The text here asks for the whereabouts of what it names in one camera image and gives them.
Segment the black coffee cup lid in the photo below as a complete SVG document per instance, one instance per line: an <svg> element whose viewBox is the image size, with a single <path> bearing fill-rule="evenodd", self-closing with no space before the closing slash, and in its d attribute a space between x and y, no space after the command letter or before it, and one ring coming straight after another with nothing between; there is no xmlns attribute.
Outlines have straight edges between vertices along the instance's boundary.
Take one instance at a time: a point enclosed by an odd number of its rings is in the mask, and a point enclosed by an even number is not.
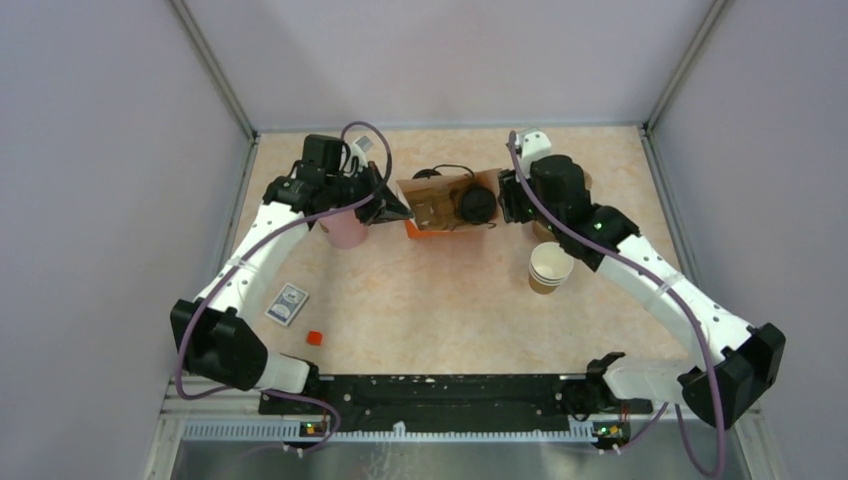
<svg viewBox="0 0 848 480"><path fill-rule="evenodd" d="M460 197L458 212L460 217L472 224L488 223L497 210L495 195L487 188L474 186Z"/></svg>

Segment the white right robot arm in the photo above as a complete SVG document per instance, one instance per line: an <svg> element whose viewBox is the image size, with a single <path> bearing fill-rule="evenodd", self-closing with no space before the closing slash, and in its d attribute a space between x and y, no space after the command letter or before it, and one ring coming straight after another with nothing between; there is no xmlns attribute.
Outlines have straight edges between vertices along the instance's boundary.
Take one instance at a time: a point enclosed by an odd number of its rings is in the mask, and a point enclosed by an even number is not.
<svg viewBox="0 0 848 480"><path fill-rule="evenodd" d="M540 221L556 250L628 292L690 353L686 361L609 354L590 364L589 404L612 412L625 400L684 404L712 427L732 426L773 386L786 346L774 324L755 326L721 307L663 260L618 209L595 203L583 170L566 155L497 174L508 223Z"/></svg>

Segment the brown paper coffee cup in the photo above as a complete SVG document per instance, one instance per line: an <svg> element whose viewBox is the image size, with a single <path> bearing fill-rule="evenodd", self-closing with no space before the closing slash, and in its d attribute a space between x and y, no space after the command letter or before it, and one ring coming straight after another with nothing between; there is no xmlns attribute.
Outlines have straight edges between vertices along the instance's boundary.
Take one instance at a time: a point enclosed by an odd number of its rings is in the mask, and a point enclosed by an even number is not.
<svg viewBox="0 0 848 480"><path fill-rule="evenodd" d="M465 221L463 214L461 213L461 203L462 197L464 193L460 190L451 191L449 193L449 200L451 203L451 215L454 222L463 223Z"/></svg>

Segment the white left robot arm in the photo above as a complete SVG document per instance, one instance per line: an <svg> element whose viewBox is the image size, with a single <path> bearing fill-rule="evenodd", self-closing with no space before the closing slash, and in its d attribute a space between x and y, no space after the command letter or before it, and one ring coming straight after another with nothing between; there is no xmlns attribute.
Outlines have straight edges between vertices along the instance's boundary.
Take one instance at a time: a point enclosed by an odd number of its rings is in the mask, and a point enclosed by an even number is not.
<svg viewBox="0 0 848 480"><path fill-rule="evenodd" d="M178 374L242 391L281 391L297 413L317 407L321 388L309 379L310 364L272 352L252 323L285 258L319 220L349 214L355 224L370 226L410 218L388 187L392 167L367 160L372 145L366 136L351 142L305 137L300 159L268 184L245 237L216 277L194 299L172 307Z"/></svg>

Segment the single cardboard cup carrier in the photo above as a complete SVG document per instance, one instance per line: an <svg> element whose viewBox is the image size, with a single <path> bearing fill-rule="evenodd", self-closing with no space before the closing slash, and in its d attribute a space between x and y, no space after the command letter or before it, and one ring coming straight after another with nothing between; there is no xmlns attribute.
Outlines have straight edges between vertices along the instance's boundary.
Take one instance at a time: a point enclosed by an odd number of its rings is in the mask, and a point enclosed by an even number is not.
<svg viewBox="0 0 848 480"><path fill-rule="evenodd" d="M450 189L416 190L407 195L414 222L421 231L454 231L464 224L454 222L449 200Z"/></svg>

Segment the orange paper bag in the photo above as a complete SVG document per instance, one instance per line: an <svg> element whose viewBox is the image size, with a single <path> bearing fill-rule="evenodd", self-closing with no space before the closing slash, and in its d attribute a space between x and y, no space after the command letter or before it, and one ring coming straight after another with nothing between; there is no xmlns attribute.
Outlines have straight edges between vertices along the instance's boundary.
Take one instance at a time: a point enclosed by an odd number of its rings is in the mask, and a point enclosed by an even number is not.
<svg viewBox="0 0 848 480"><path fill-rule="evenodd" d="M405 222L413 240L494 229L504 223L498 201L500 170L473 171L462 166L456 174L441 173L440 166L399 180L399 197L412 218Z"/></svg>

